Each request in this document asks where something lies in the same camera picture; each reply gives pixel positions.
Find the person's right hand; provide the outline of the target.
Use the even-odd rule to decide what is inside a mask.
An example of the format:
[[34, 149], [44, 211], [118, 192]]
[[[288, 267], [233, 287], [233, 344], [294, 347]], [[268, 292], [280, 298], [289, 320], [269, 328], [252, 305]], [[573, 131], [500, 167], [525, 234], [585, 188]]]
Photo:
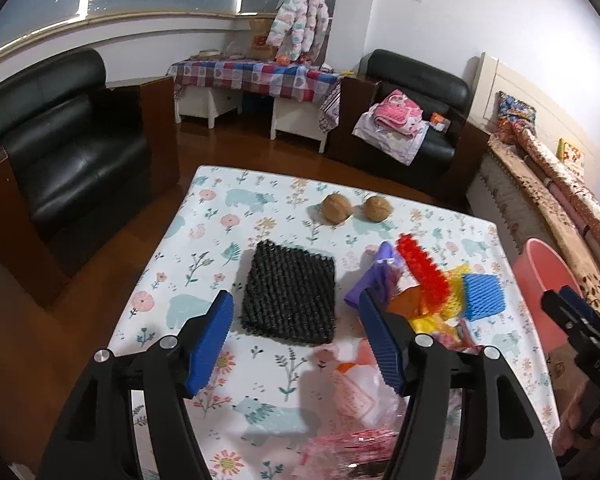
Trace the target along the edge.
[[563, 456], [574, 443], [577, 430], [581, 426], [581, 403], [586, 389], [586, 383], [580, 385], [565, 411], [560, 416], [560, 425], [554, 432], [552, 449], [556, 456]]

